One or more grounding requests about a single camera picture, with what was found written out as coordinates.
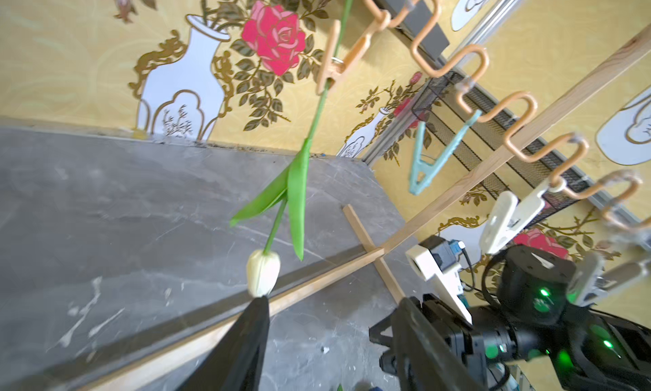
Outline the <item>orange clothes peg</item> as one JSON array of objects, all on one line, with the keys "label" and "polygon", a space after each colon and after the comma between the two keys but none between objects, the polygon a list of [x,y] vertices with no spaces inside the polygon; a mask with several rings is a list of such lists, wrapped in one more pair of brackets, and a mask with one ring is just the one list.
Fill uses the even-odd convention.
[{"label": "orange clothes peg", "polygon": [[354,47],[349,50],[349,53],[343,59],[335,57],[337,41],[339,40],[339,36],[342,35],[342,23],[339,20],[333,21],[328,34],[327,45],[324,49],[320,72],[316,80],[316,93],[318,95],[323,94],[326,85],[330,86],[330,90],[335,89],[339,82],[342,82],[353,72],[356,65],[359,64],[370,48],[373,35],[385,30],[391,21],[390,13],[383,9],[381,10],[380,17],[380,21],[373,21],[368,26],[356,41]]}]

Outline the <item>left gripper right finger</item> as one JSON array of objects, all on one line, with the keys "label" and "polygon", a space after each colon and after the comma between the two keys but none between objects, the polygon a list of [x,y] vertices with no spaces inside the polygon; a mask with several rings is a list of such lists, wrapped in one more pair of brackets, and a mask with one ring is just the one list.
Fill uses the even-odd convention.
[{"label": "left gripper right finger", "polygon": [[404,298],[391,316],[392,350],[402,390],[485,390],[456,358],[415,303]]}]

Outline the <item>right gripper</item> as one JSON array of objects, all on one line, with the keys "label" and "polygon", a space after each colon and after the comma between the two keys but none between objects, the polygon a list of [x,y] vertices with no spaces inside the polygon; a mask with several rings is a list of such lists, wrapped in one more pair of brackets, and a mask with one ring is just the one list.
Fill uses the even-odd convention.
[{"label": "right gripper", "polygon": [[[456,358],[468,369],[471,376],[486,387],[485,390],[519,389],[508,366],[487,357],[488,349],[483,336],[475,332],[472,326],[458,317],[440,299],[430,294],[427,294],[423,300],[418,300],[415,297],[407,299],[415,303],[427,321],[442,336]],[[379,358],[379,366],[384,373],[398,379],[396,359],[392,350],[391,316],[393,312],[369,328],[369,340],[374,345],[386,348]]]}]

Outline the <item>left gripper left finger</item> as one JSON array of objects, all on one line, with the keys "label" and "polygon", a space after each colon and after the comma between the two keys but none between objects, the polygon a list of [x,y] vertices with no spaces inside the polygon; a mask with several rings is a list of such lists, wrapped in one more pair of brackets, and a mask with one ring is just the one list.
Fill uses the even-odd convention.
[{"label": "left gripper left finger", "polygon": [[178,389],[258,390],[270,324],[269,299],[254,299]]}]

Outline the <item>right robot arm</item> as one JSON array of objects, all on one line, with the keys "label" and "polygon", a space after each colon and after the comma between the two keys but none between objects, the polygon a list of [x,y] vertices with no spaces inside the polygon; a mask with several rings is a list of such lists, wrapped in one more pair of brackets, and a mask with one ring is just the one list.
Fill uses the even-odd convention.
[{"label": "right robot arm", "polygon": [[379,365],[403,390],[497,390],[498,365],[548,357],[566,390],[647,390],[649,328],[592,309],[598,257],[581,263],[525,245],[491,258],[503,267],[495,293],[462,316],[441,298],[403,299],[369,331],[384,347]]}]

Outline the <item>white tulip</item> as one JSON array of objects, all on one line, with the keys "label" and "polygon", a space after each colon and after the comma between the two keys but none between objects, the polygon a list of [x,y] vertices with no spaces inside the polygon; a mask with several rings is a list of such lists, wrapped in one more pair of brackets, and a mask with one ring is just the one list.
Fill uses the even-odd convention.
[{"label": "white tulip", "polygon": [[300,260],[303,260],[310,150],[326,105],[328,93],[334,83],[333,79],[327,78],[323,90],[319,92],[320,100],[315,111],[315,117],[311,123],[307,138],[303,141],[301,150],[295,155],[291,163],[255,199],[242,207],[230,220],[230,226],[233,228],[240,221],[253,219],[275,206],[279,207],[264,248],[255,250],[250,255],[246,265],[248,291],[254,298],[269,295],[276,286],[281,270],[281,259],[278,253],[272,250],[271,246],[286,211],[289,212],[294,253]]}]

